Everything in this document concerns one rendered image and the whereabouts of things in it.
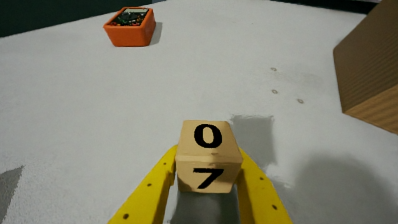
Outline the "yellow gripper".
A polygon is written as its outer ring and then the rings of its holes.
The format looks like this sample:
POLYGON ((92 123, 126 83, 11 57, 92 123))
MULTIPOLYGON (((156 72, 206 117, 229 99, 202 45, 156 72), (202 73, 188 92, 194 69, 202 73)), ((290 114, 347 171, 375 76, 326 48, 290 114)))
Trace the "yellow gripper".
MULTIPOLYGON (((177 147, 162 156, 107 224, 163 224, 177 147)), ((293 224, 270 179, 239 149, 244 160, 234 184, 241 224, 293 224)))

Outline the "brown cardboard box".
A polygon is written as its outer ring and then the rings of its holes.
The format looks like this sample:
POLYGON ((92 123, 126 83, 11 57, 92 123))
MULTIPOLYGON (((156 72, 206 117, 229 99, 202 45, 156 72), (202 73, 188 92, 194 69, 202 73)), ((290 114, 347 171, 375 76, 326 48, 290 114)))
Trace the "brown cardboard box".
POLYGON ((332 52, 342 113, 398 135, 398 0, 382 0, 332 52))

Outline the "brown cube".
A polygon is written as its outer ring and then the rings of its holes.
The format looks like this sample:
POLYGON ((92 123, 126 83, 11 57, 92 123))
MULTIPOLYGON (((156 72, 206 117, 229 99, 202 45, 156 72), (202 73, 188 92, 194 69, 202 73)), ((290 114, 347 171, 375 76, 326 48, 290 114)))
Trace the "brown cube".
POLYGON ((184 120, 175 160, 180 192, 229 193, 244 159, 227 121, 184 120))

